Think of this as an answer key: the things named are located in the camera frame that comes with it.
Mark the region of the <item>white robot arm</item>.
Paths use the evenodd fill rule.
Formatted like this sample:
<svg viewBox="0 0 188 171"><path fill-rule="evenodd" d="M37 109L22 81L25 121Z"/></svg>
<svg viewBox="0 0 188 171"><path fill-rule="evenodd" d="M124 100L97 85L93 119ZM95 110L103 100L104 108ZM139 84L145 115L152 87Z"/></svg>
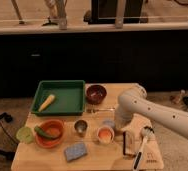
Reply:
<svg viewBox="0 0 188 171"><path fill-rule="evenodd" d="M127 122L131 122L135 113L152 119L188 139L188 112L148 101L145 88L139 84L118 95L115 109L115 115Z"/></svg>

